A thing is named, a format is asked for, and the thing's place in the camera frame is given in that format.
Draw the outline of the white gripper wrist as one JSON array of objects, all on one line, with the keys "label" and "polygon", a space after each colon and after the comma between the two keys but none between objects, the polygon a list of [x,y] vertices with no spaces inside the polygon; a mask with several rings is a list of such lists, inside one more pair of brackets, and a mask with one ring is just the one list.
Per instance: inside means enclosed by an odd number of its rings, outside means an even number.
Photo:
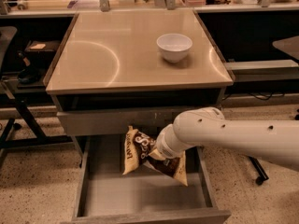
[{"label": "white gripper wrist", "polygon": [[156,147],[149,154],[156,161],[164,161],[165,158],[174,159],[182,156],[183,151],[180,150],[182,143],[176,137],[172,124],[167,125],[161,130],[156,139]]}]

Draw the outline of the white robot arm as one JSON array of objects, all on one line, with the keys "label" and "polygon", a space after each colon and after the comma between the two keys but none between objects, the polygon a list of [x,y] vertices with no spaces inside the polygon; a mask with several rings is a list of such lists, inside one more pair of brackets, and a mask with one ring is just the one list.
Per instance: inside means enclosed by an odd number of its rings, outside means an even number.
[{"label": "white robot arm", "polygon": [[218,146],[299,171],[299,122],[228,120],[215,107],[188,110],[159,133],[159,158],[174,159],[192,147]]}]

